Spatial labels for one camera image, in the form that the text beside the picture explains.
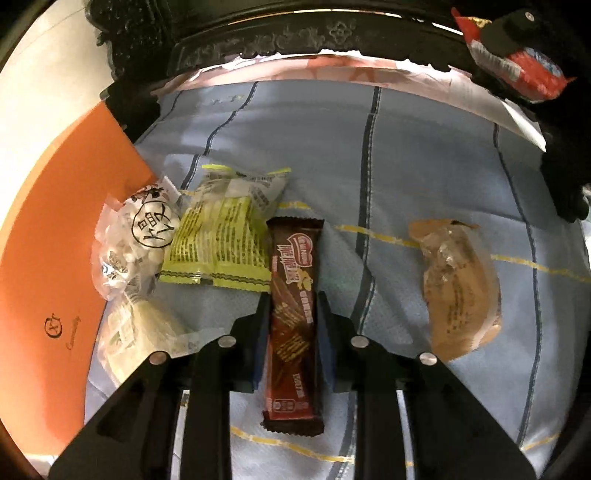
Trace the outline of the red orange snack packet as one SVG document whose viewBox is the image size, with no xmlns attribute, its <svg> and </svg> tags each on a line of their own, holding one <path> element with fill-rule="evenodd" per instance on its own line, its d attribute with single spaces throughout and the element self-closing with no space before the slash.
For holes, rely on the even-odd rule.
<svg viewBox="0 0 591 480">
<path fill-rule="evenodd" d="M 509 56 L 497 56 L 481 43 L 481 30 L 493 21 L 464 16 L 451 10 L 476 65 L 497 78 L 530 103 L 554 100 L 572 80 L 544 53 L 526 48 Z"/>
</svg>

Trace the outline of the dark red chocolate wafer bar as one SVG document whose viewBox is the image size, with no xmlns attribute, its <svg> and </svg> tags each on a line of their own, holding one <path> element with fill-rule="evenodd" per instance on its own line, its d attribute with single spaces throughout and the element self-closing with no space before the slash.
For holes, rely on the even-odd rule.
<svg viewBox="0 0 591 480">
<path fill-rule="evenodd" d="M 315 284 L 322 219 L 274 217 L 270 231 L 271 316 L 266 352 L 264 429 L 315 437 L 322 419 L 322 368 Z"/>
</svg>

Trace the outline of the white clear snack packet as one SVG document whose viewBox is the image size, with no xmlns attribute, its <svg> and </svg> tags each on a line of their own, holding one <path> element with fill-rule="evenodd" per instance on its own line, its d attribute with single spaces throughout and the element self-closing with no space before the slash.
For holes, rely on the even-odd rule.
<svg viewBox="0 0 591 480">
<path fill-rule="evenodd" d="M 218 327 L 192 330 L 161 304 L 132 296 L 114 300 L 97 338 L 97 358 L 110 380 L 120 386 L 152 353 L 176 358 L 193 354 L 224 335 Z"/>
</svg>

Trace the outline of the brown wrapped bread packet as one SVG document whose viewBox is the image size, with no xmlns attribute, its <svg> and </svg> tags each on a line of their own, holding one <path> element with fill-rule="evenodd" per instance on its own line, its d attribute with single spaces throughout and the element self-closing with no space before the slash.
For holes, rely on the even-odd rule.
<svg viewBox="0 0 591 480">
<path fill-rule="evenodd" d="M 410 224 L 409 235 L 426 261 L 423 295 L 433 353 L 449 362 L 493 341 L 503 326 L 502 294 L 480 227 L 419 220 Z"/>
</svg>

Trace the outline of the orange cardboard box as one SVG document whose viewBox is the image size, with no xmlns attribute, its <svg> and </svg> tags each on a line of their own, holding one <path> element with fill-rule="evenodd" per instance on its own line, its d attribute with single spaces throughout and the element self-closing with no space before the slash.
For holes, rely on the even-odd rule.
<svg viewBox="0 0 591 480">
<path fill-rule="evenodd" d="M 58 455 L 84 423 L 105 306 L 91 276 L 108 199 L 154 175 L 97 104 L 41 155 L 1 228 L 1 422 L 25 455 Z"/>
</svg>

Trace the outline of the pink cushion border cloth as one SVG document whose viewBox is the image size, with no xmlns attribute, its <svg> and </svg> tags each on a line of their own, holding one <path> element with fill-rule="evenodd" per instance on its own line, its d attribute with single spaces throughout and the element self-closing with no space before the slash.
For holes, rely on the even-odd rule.
<svg viewBox="0 0 591 480">
<path fill-rule="evenodd" d="M 501 100 L 453 68 L 441 72 L 409 60 L 367 57 L 358 51 L 322 51 L 315 55 L 280 55 L 235 59 L 221 65 L 180 74 L 152 90 L 161 97 L 174 91 L 256 81 L 313 80 L 382 87 L 445 103 L 494 122 L 546 150 L 540 127 L 517 104 Z"/>
</svg>

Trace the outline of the white candy bag black print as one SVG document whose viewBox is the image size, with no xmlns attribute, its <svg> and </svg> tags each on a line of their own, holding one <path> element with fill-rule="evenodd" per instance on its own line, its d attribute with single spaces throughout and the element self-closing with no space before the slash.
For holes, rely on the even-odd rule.
<svg viewBox="0 0 591 480">
<path fill-rule="evenodd" d="M 90 258 L 94 287 L 105 300 L 137 295 L 155 278 L 180 224 L 179 201 L 166 176 L 123 201 L 105 200 Z"/>
</svg>

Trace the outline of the green white snack packet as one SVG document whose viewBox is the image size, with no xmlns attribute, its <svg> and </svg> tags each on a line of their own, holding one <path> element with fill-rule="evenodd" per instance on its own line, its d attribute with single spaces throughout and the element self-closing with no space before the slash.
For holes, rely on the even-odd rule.
<svg viewBox="0 0 591 480">
<path fill-rule="evenodd" d="M 158 280 L 265 293 L 270 290 L 270 236 L 290 169 L 247 175 L 221 164 L 201 168 L 200 184 L 166 248 Z"/>
</svg>

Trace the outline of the dark carved wooden sofa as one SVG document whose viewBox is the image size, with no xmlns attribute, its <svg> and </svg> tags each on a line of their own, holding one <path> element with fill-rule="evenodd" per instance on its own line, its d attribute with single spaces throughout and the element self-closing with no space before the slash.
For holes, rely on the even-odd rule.
<svg viewBox="0 0 591 480">
<path fill-rule="evenodd" d="M 560 14 L 570 36 L 547 55 L 572 80 L 529 107 L 547 140 L 541 171 L 558 215 L 583 218 L 590 203 L 590 5 L 586 1 L 90 1 L 86 18 L 108 49 L 106 104 L 130 139 L 159 115 L 155 88 L 235 57 L 356 50 L 473 74 L 493 94 L 517 92 L 480 69 L 451 10 L 494 21 L 533 8 Z"/>
</svg>

